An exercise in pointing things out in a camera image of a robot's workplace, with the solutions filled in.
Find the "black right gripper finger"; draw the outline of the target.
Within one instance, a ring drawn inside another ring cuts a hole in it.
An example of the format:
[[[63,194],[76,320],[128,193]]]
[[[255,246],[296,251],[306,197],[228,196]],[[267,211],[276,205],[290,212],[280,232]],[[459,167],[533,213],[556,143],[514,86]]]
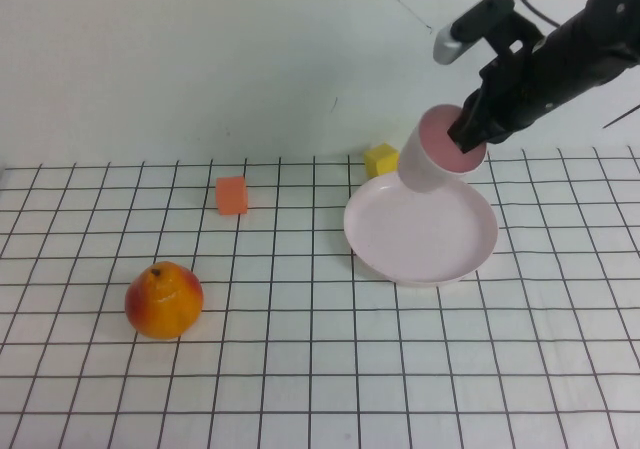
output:
[[[486,115],[480,99],[468,99],[447,131],[449,138],[463,153],[486,142]]]
[[[509,118],[487,116],[483,122],[483,141],[487,144],[501,144],[515,132]]]

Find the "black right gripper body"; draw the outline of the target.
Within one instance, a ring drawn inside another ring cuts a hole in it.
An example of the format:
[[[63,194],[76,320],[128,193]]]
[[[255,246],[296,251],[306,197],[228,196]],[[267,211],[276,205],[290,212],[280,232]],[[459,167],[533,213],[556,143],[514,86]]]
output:
[[[466,99],[480,99],[486,117],[509,118],[518,132],[568,101],[567,37],[489,36],[487,42],[496,56]]]

